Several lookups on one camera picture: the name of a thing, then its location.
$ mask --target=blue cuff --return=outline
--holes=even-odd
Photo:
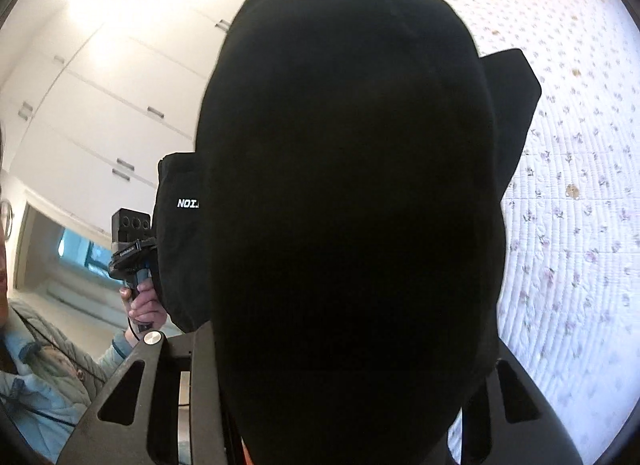
[[[119,332],[113,338],[113,340],[111,341],[111,345],[113,346],[113,349],[116,350],[116,353],[123,359],[126,359],[129,355],[131,355],[131,352],[133,351],[133,348],[129,345],[129,342],[124,336],[124,331]]]

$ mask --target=floral pattern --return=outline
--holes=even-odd
[[[446,1],[543,88],[502,202],[498,328],[591,465],[640,397],[640,32],[620,0]]]

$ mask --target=cabinet handle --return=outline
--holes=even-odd
[[[136,168],[134,166],[132,166],[131,164],[128,164],[121,158],[118,158],[116,162],[118,163],[118,165],[123,166],[123,168],[129,169],[129,171],[133,171],[133,172],[136,171]]]
[[[146,109],[149,113],[153,113],[154,115],[158,115],[161,119],[164,119],[164,113],[162,111],[158,111],[156,108],[152,108],[151,106]]]
[[[219,22],[216,23],[216,28],[220,28],[225,32],[228,32],[230,27],[231,23],[229,23],[227,20],[219,20]]]
[[[123,180],[127,180],[127,182],[131,181],[130,176],[128,176],[127,174],[124,174],[123,172],[118,171],[118,169],[111,169],[111,172],[113,172],[113,174],[115,174],[116,176],[121,177]]]

